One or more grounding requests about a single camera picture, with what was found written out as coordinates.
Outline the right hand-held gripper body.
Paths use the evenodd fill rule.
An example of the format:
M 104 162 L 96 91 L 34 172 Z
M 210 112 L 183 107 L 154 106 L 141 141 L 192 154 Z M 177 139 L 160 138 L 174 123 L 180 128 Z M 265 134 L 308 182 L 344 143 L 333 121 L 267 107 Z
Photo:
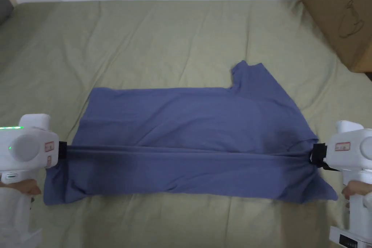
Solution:
M 338 121 L 337 134 L 327 143 L 314 144 L 312 164 L 339 171 L 343 184 L 372 182 L 372 130 L 350 121 Z M 331 227 L 329 239 L 343 248 L 372 246 L 371 194 L 355 194 L 349 200 L 348 229 Z

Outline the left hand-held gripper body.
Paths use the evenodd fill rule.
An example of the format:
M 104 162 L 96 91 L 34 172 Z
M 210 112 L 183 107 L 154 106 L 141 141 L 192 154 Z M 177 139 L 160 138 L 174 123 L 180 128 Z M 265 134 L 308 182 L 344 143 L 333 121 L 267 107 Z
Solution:
M 26 114 L 17 126 L 0 129 L 2 248 L 35 248 L 42 243 L 42 230 L 29 229 L 34 195 L 10 185 L 36 180 L 41 169 L 58 163 L 59 138 L 49 123 L 47 114 Z

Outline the person's right hand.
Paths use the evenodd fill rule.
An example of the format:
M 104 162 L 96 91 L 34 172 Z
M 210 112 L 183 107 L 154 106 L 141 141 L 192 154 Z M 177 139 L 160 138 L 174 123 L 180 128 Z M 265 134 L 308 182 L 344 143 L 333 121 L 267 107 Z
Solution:
M 342 190 L 342 195 L 347 200 L 349 200 L 351 196 L 354 196 L 354 195 L 366 196 L 370 192 L 372 192 L 372 185 L 371 184 L 361 182 L 361 181 L 352 180 Z

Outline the person's left hand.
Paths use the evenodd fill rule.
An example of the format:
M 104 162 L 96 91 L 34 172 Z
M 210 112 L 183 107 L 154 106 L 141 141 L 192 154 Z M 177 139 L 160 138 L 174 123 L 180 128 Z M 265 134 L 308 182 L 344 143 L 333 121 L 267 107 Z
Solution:
M 22 194 L 27 195 L 40 195 L 41 189 L 38 187 L 37 182 L 33 179 L 23 180 L 20 182 L 5 184 L 0 182 L 0 187 L 18 190 Z

